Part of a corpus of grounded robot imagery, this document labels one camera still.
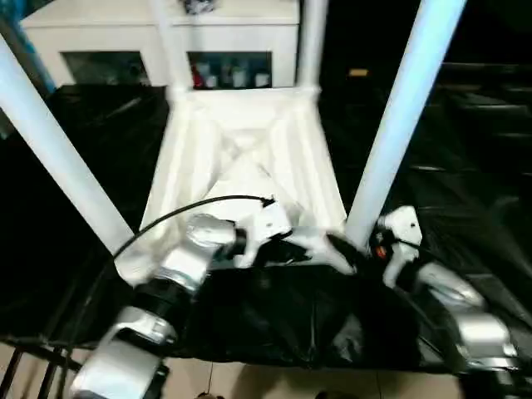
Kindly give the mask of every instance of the black plastic sheet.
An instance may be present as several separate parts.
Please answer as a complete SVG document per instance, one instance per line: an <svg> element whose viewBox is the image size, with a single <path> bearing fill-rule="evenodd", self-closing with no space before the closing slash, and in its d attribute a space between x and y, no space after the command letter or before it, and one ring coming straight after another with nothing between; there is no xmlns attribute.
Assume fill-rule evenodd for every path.
<svg viewBox="0 0 532 399"><path fill-rule="evenodd" d="M340 98L325 91L320 100L347 209L386 100L370 86L353 93ZM474 94L437 91L431 98L386 209L416 206L424 245L488 297L512 326L523 356L530 357L532 209L526 148L532 97ZM486 122L487 101L502 101L508 111L495 106L489 114L493 120ZM64 87L50 104L137 229L168 113L164 92ZM0 317L9 321L0 325L0 337L62 345L108 254L19 137L0 142L0 162L2 192L10 193L0 197L0 259L6 271ZM110 268L77 344L94 345L130 295ZM445 371L427 348L420 344L415 315L392 292L321 266L213 273L173 354L220 362Z"/></svg>

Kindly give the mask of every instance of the floor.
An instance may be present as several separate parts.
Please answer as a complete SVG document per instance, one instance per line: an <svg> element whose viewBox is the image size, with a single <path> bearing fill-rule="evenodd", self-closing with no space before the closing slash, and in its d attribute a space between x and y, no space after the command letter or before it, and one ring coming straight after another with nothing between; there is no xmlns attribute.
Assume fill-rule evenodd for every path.
<svg viewBox="0 0 532 399"><path fill-rule="evenodd" d="M11 358L12 348L0 344L0 376ZM82 362L89 352L76 351ZM337 392L346 399L460 398L452 376L399 372L328 370L311 372L296 368L260 367L242 363L211 363L172 359L165 398L194 399L210 392L225 399L314 399L321 391ZM36 399L47 364L31 355L22 357L9 399ZM52 395L55 393L52 384Z"/></svg>

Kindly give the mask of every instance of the wire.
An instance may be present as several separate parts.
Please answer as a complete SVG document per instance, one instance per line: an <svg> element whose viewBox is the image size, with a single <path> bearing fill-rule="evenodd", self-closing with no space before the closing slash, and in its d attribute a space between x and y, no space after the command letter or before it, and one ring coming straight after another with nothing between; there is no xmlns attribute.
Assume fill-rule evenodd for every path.
<svg viewBox="0 0 532 399"><path fill-rule="evenodd" d="M111 266L114 267L115 260L120 255L122 255L124 251L126 251L126 249L128 249L137 239L142 237L145 233L153 229L156 225L164 222L165 220L173 218L174 216L177 216L178 214L182 214L186 212L187 210L198 208L200 206L207 205L207 204L213 204L214 202L221 202L221 201L227 201L227 200L256 200L256 201L261 201L263 205L268 205L273 202L273 199L267 199L267 198L258 197L255 195L226 195L222 197L203 199L201 201L194 202L193 204L189 204L182 208L173 210L169 212L168 214L165 214L159 217L158 219L155 219L153 222L146 225L143 229L139 230L137 234L135 234L133 237L125 241L124 244L118 248L118 250L113 254L109 262L105 264L104 267L101 269L100 273L96 277L96 280L91 285L91 288L89 289L89 293L85 297L85 302L83 303L83 306L81 307L80 312L77 315L74 328L72 329L71 336L69 337L67 345L66 345L65 364L62 368L61 380L59 381L59 384L57 387L56 399L63 399L63 392L65 391L65 385L67 384L68 365L71 362L71 356L72 356L72 352L74 352L74 345L76 342L77 334L79 332L81 322L83 321L83 318L85 316L85 312L88 309L89 305L91 304L94 294L96 293L96 290L98 286L100 285L101 280L106 275L107 270Z"/></svg>
<svg viewBox="0 0 532 399"><path fill-rule="evenodd" d="M411 243L409 241L405 241L404 239L397 239L395 238L395 241L398 242L398 243L401 243L401 244L405 244L405 245L408 245L409 247L412 247L414 249L417 249L419 252L425 254L425 255L428 255L430 256L431 258L437 260L438 262L444 264L445 262L436 254L434 254L432 251L430 251L429 249L427 248L423 248L421 247L420 245L418 244L414 244L414 243Z"/></svg>

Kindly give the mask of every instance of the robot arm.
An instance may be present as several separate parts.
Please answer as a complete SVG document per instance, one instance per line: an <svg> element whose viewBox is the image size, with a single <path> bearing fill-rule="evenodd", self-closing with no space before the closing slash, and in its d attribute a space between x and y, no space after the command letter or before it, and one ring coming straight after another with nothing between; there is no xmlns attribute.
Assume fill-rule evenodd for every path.
<svg viewBox="0 0 532 399"><path fill-rule="evenodd" d="M168 375L165 354L183 332L195 295L210 270L295 262L330 264L341 273L353 274L350 248L322 230L293 229L278 203L265 206L242 225L207 214L194 216L179 245L149 281L135 288L131 304L77 374L71 397L160 397Z"/></svg>
<svg viewBox="0 0 532 399"><path fill-rule="evenodd" d="M372 252L386 262L384 284L424 313L424 335L431 337L459 377L464 397L532 397L529 383L520 375L522 365L510 330L485 298L439 261L418 258L421 230L412 207L379 219L371 241Z"/></svg>
<svg viewBox="0 0 532 399"><path fill-rule="evenodd" d="M515 373L520 363L510 330L464 279L436 261L419 262L420 243L416 213L402 207L379 220L371 246L376 258L386 262L384 284L406 295L430 319L436 345L461 376L466 397L479 397L479 392L497 399L510 393L520 397L515 395L518 385L519 392L530 393ZM130 306L76 376L71 397L160 397L168 375L165 354L183 332L195 295L213 268L329 264L355 274L358 257L334 234L292 228L277 203L241 225L196 215L151 279L135 288Z"/></svg>

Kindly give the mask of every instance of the white plastic part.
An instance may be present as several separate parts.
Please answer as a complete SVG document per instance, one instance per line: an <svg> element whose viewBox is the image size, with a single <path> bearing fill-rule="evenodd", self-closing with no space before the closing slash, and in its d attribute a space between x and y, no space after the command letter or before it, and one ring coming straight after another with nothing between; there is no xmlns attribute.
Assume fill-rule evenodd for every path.
<svg viewBox="0 0 532 399"><path fill-rule="evenodd" d="M133 235L131 229L68 140L2 37L0 107L101 242L110 252L115 252Z"/></svg>
<svg viewBox="0 0 532 399"><path fill-rule="evenodd" d="M294 225L342 229L346 213L313 93L190 91L176 99L142 224L219 195L273 196ZM238 222L260 207L252 200L205 206L164 222L146 240L164 251L194 212Z"/></svg>
<svg viewBox="0 0 532 399"><path fill-rule="evenodd" d="M319 86L319 71L327 21L328 0L306 0L299 56L298 85Z"/></svg>
<svg viewBox="0 0 532 399"><path fill-rule="evenodd" d="M360 250L367 249L465 4L421 1L347 220L347 236Z"/></svg>
<svg viewBox="0 0 532 399"><path fill-rule="evenodd" d="M275 235L289 233L292 224L284 207L276 202L254 212L239 227L245 229L247 243L244 254L236 257L236 264L239 268L248 268L253 266L260 247Z"/></svg>
<svg viewBox="0 0 532 399"><path fill-rule="evenodd" d="M417 220L416 210L413 206L402 206L379 219L379 224L393 232L397 239L407 241L414 245L421 244L423 235ZM384 270L382 280L390 288L395 288L397 277L407 262L419 256L417 249L410 245L395 243L392 245L392 259Z"/></svg>

